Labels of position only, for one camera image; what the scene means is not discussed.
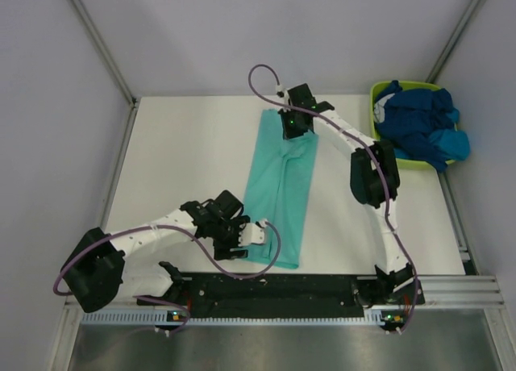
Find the teal t shirt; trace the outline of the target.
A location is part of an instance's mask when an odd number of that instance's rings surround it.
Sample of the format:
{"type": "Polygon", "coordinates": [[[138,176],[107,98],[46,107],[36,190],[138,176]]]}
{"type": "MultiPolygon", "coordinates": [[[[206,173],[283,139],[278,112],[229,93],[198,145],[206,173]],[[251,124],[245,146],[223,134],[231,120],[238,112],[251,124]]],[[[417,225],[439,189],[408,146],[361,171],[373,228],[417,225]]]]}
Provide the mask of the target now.
{"type": "Polygon", "coordinates": [[[306,133],[283,138],[276,110],[261,114],[252,165],[244,194],[244,209],[252,220],[267,219],[278,230],[281,246],[272,231],[262,245],[248,248],[249,261],[284,269],[299,266],[318,137],[306,133]]]}

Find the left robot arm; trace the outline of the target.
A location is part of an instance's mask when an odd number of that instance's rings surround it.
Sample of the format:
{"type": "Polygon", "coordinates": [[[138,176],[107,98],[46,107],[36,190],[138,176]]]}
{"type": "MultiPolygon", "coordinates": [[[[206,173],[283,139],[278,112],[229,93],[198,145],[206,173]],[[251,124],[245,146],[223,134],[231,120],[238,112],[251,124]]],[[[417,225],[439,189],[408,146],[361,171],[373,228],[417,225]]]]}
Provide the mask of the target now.
{"type": "Polygon", "coordinates": [[[190,201],[120,237],[96,227],[87,231],[63,266],[64,281],[85,313],[135,296],[171,304],[183,292],[172,263],[173,247],[210,239],[215,260],[245,258],[264,229],[243,214],[243,203],[224,190],[205,202],[190,201]]]}

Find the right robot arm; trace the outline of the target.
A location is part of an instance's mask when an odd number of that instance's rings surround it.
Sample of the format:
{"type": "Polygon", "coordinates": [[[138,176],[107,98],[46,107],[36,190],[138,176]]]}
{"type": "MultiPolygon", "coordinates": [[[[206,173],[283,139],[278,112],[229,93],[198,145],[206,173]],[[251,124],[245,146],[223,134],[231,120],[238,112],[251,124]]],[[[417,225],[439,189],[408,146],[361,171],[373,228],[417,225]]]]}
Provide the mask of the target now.
{"type": "Polygon", "coordinates": [[[414,265],[397,233],[400,177],[392,143],[357,130],[329,102],[317,101],[307,84],[290,89],[278,84],[276,94],[285,104],[279,110],[285,139],[311,132],[330,141],[349,160],[350,189],[368,211],[377,253],[376,284],[366,300],[396,302],[414,282],[414,265]]]}

